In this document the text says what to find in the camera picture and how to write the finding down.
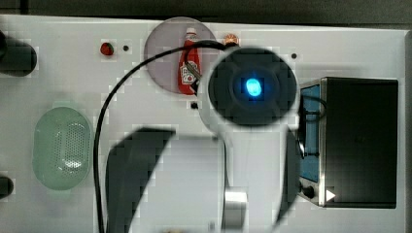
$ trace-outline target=ketchup bottle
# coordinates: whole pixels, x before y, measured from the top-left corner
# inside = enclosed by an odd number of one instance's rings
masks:
[[[197,41],[196,30],[188,28],[186,31],[185,46],[191,46]],[[188,70],[185,64],[185,55],[187,51],[182,51],[182,56],[179,61],[178,71],[178,86],[182,94],[192,95],[194,92],[190,89],[190,85],[194,83],[195,76]],[[191,49],[188,55],[188,63],[200,74],[200,61],[197,49]]]

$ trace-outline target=white surface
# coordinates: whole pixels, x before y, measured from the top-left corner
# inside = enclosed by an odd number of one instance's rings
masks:
[[[16,183],[0,201],[1,232],[97,232],[92,173],[70,195],[50,193],[31,168],[34,127],[57,100],[75,101],[95,125],[102,101],[125,72],[142,60],[150,30],[158,21],[1,16],[0,29],[27,39],[39,55],[30,78],[0,79],[0,171]],[[347,28],[207,24],[217,38],[235,33],[241,45],[280,54],[300,83],[325,76],[399,80],[397,207],[394,210],[320,209],[297,198],[276,232],[404,232],[405,90],[404,31]],[[102,40],[115,44],[115,56],[100,55]],[[123,43],[132,52],[120,50]],[[297,54],[292,60],[291,54]],[[136,73],[110,105],[103,127],[101,158],[140,124],[164,124],[180,133],[211,135],[195,97],[157,88],[145,71]]]
[[[223,214],[223,141],[175,136],[163,151],[129,232],[207,233]]]

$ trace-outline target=white table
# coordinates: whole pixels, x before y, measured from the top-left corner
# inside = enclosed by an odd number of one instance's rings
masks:
[[[2,233],[97,232],[90,172],[67,197],[55,197],[31,168],[34,127],[57,100],[72,100],[95,127],[102,101],[127,70],[141,62],[150,31],[160,21],[71,17],[0,16],[0,30],[26,39],[39,62],[30,77],[0,79],[0,174],[15,181],[0,201]],[[242,46],[271,48],[300,83],[326,76],[398,79],[397,205],[394,210],[321,209],[297,197],[279,232],[404,232],[405,58],[402,30],[206,23],[217,38],[235,33]],[[99,53],[116,40],[116,61]],[[122,51],[123,43],[131,52]],[[292,53],[297,59],[291,59]],[[166,124],[198,136],[211,133],[189,108],[195,97],[161,90],[146,71],[136,73],[110,105],[101,137],[109,149],[141,124]]]

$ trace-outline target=black cable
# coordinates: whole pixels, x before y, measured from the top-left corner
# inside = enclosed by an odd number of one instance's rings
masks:
[[[191,49],[189,49],[189,50],[187,50],[186,51],[186,54],[185,54],[185,65],[186,65],[186,67],[188,68],[188,70],[194,75],[194,77],[195,77],[195,82],[196,82],[196,80],[200,80],[200,78],[201,78],[201,75],[200,75],[200,73],[196,70],[196,69],[194,69],[194,67],[188,62],[188,57],[189,57],[189,53],[190,53],[190,51],[192,50],[193,48],[191,48]]]
[[[103,222],[103,212],[102,212],[102,201],[101,201],[101,192],[100,192],[100,181],[99,181],[99,169],[98,169],[98,155],[99,155],[99,140],[100,140],[100,133],[101,133],[101,128],[103,124],[103,118],[106,113],[107,108],[109,107],[109,103],[112,100],[113,96],[115,96],[116,92],[119,90],[119,88],[130,78],[132,74],[134,74],[136,71],[138,71],[140,68],[143,66],[149,64],[150,62],[161,58],[165,55],[172,54],[174,52],[180,51],[180,50],[190,50],[193,48],[210,48],[210,49],[217,49],[217,50],[225,50],[226,47],[218,43],[216,41],[199,41],[194,43],[191,46],[186,46],[186,47],[179,47],[173,50],[167,50],[164,51],[160,54],[157,54],[147,60],[144,60],[141,62],[139,65],[131,69],[113,88],[113,90],[109,93],[108,97],[106,98],[103,107],[100,111],[99,114],[99,119],[97,120],[97,125],[96,125],[96,132],[94,135],[94,145],[93,145],[93,176],[94,176],[94,186],[95,186],[95,196],[96,196],[96,207],[97,207],[97,220],[98,220],[98,227],[99,227],[99,232],[104,233],[104,222]]]

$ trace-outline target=blue light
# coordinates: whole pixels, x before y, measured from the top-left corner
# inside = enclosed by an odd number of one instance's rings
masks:
[[[246,81],[246,89],[248,93],[254,97],[261,95],[261,86],[257,79],[248,79]]]

